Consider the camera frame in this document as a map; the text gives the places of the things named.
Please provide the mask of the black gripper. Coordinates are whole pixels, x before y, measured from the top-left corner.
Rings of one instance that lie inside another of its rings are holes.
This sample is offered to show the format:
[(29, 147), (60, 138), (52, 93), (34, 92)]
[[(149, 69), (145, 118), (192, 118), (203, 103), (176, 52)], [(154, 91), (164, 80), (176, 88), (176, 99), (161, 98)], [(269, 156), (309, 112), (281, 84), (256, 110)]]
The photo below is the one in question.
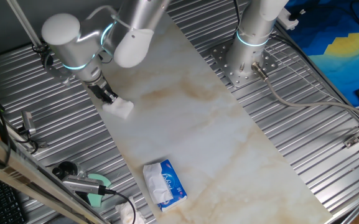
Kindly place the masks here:
[(106, 81), (101, 83), (87, 84), (87, 87), (93, 92), (93, 94), (107, 104), (112, 104), (118, 95), (111, 91), (110, 86)]

